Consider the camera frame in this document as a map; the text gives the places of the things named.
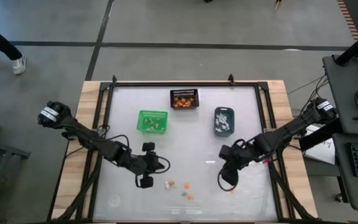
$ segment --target person's leg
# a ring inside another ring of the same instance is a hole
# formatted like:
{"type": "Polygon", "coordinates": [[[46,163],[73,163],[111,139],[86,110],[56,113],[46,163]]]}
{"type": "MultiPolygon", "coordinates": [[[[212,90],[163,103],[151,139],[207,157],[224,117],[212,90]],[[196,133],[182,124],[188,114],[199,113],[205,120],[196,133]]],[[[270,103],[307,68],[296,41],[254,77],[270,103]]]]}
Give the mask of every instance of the person's leg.
{"type": "Polygon", "coordinates": [[[0,34],[0,51],[5,53],[13,63],[13,72],[20,75],[25,71],[25,57],[5,37],[0,34]]]}

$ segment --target wooden board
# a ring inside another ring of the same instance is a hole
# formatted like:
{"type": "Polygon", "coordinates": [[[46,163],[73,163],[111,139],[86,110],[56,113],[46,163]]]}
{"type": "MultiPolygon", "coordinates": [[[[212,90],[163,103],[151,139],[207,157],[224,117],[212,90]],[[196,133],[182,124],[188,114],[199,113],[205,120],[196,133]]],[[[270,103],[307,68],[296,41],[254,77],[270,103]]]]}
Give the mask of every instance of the wooden board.
{"type": "MultiPolygon", "coordinates": [[[[225,81],[205,81],[205,82],[225,82],[225,81]]],[[[287,92],[284,82],[282,80],[258,80],[258,81],[237,81],[237,82],[267,82],[270,91],[270,98],[273,105],[276,124],[278,127],[286,124],[293,119],[290,103],[288,101],[287,92]]],[[[98,99],[99,86],[101,82],[84,82],[81,91],[80,102],[78,104],[76,118],[79,122],[88,128],[92,128],[96,102],[98,99]]],[[[265,119],[267,125],[270,124],[269,115],[267,114],[266,102],[262,96],[262,104],[264,105],[265,119]]],[[[101,116],[99,125],[104,116],[104,109],[106,106],[106,96],[103,98],[101,116]]],[[[297,141],[291,144],[298,146],[297,141]]],[[[78,142],[70,142],[68,145],[67,153],[78,149],[80,145],[78,142]]],[[[285,168],[287,170],[288,181],[290,183],[291,191],[295,194],[302,206],[306,210],[317,217],[316,207],[314,205],[313,195],[311,193],[309,179],[306,173],[305,163],[301,151],[288,147],[283,153],[285,168]]],[[[59,217],[71,204],[75,196],[80,190],[83,170],[86,160],[86,149],[80,150],[64,162],[62,177],[58,186],[57,197],[54,203],[52,218],[59,217]]],[[[90,197],[90,190],[88,191],[83,216],[86,217],[88,211],[88,203],[90,197]]],[[[280,192],[281,203],[283,207],[284,217],[288,216],[288,211],[285,205],[285,197],[280,192]]]]}

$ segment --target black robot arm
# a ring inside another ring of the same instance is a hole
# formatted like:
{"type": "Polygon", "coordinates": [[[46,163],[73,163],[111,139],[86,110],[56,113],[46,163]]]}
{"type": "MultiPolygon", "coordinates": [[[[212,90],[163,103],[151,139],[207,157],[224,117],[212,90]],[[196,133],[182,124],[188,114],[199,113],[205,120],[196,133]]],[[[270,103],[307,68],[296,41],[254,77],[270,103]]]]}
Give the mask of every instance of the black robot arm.
{"type": "Polygon", "coordinates": [[[62,133],[64,137],[76,136],[82,146],[89,150],[98,151],[114,165],[125,167],[136,176],[143,175],[144,179],[140,181],[140,187],[142,188],[153,186],[153,180],[148,176],[149,174],[166,172],[170,168],[169,161],[152,152],[154,143],[144,144],[142,150],[146,151],[146,155],[133,155],[131,154],[132,150],[129,147],[129,143],[125,145],[119,141],[102,138],[96,131],[90,130],[79,123],[71,115],[70,108],[63,103],[49,101],[38,115],[38,123],[46,128],[64,129],[65,132],[62,133]],[[165,168],[163,164],[159,163],[159,158],[166,160],[168,167],[164,171],[156,172],[156,170],[165,168]]]}
{"type": "Polygon", "coordinates": [[[304,131],[313,123],[327,124],[335,119],[336,115],[335,108],[327,100],[316,98],[310,101],[301,115],[281,128],[258,134],[248,141],[239,139],[232,146],[223,145],[219,157],[226,163],[218,175],[219,186],[221,175],[223,180],[233,186],[227,191],[234,189],[238,183],[237,170],[248,166],[251,161],[270,159],[276,151],[282,153],[294,135],[304,131]]]}

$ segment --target sneaker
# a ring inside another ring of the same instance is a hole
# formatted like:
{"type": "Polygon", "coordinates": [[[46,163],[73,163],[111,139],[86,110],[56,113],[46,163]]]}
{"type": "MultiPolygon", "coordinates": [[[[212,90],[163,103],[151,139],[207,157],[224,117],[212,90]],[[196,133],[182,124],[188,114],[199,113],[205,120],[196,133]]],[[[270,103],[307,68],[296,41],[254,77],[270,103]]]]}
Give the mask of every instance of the sneaker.
{"type": "Polygon", "coordinates": [[[13,60],[13,74],[22,75],[25,72],[25,61],[26,57],[23,55],[21,58],[17,60],[13,60]]]}

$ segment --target gray concrete floor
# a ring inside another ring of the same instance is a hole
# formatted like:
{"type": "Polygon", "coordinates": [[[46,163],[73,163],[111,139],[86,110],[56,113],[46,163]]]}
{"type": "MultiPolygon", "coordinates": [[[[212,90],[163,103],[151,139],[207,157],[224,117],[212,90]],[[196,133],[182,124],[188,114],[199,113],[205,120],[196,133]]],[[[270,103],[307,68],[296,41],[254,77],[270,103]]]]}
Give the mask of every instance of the gray concrete floor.
{"type": "MultiPolygon", "coordinates": [[[[96,42],[108,0],[0,0],[0,33],[11,41],[96,42]]],[[[336,0],[287,0],[273,13],[272,0],[115,0],[104,42],[347,46],[353,43],[336,0]]],[[[93,47],[20,46],[28,56],[21,77],[0,53],[0,140],[31,151],[18,163],[1,196],[8,223],[47,217],[67,142],[59,131],[37,125],[49,100],[77,107],[93,47]]],[[[332,51],[219,50],[102,47],[92,80],[284,80],[290,92],[321,75],[332,51]]],[[[289,94],[300,109],[312,85],[289,94]]],[[[332,100],[329,86],[320,95],[332,100]]],[[[358,212],[332,201],[323,189],[335,182],[310,179],[319,216],[358,220],[358,212]]]]}

